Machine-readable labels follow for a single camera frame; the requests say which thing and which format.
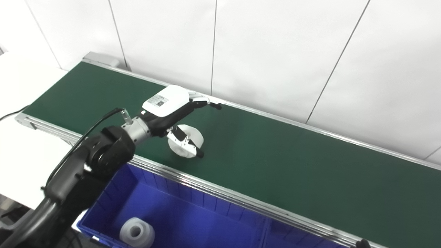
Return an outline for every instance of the white spool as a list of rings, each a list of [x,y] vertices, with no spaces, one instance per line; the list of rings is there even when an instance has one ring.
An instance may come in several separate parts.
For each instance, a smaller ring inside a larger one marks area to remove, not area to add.
[[[189,139],[193,141],[193,143],[198,147],[201,148],[202,144],[204,143],[204,137],[202,136],[201,132],[199,132],[198,129],[194,127],[190,127],[188,125],[178,125],[178,127],[188,136]],[[182,149],[173,141],[168,140],[168,146],[172,151],[174,151],[176,154],[178,154],[181,157],[185,158],[192,158],[195,157],[195,155],[189,153],[188,151]]]
[[[120,240],[135,248],[150,248],[155,240],[155,231],[147,222],[133,217],[121,228]]]

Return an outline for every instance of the white table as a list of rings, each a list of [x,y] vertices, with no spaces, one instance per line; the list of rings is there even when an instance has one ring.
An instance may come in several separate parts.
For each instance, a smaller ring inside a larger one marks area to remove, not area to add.
[[[31,104],[66,73],[11,52],[0,55],[0,117]],[[13,116],[0,121],[0,194],[35,209],[44,197],[40,187],[70,148]]]

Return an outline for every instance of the label sticker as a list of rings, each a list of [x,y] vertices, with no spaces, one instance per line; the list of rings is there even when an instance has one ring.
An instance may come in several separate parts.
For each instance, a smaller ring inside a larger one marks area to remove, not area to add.
[[[164,103],[168,102],[168,99],[161,95],[154,95],[149,100],[147,100],[147,102],[159,108]]]

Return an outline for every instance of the blue plastic bin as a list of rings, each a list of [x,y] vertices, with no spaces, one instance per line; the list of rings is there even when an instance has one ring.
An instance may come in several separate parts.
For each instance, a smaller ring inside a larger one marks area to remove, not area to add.
[[[126,248],[119,233],[132,217],[154,228],[152,248],[343,247],[131,165],[115,174],[77,226],[107,246]]]

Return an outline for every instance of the black robotic arm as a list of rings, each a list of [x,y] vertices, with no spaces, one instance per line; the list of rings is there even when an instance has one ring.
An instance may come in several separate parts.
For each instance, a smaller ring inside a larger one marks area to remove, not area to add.
[[[170,94],[180,100],[167,99]],[[178,86],[168,86],[147,100],[143,105],[147,110],[134,119],[125,110],[117,109],[121,110],[125,124],[106,127],[99,134],[85,139],[78,148],[73,147],[59,170],[42,187],[43,201],[0,248],[55,247],[78,215],[92,206],[115,172],[133,158],[136,145],[150,137],[175,135],[179,137],[178,142],[186,141],[194,146],[174,125],[195,108],[206,105],[221,109],[219,104],[206,97]],[[196,146],[194,149],[198,157],[203,157],[202,151]]]

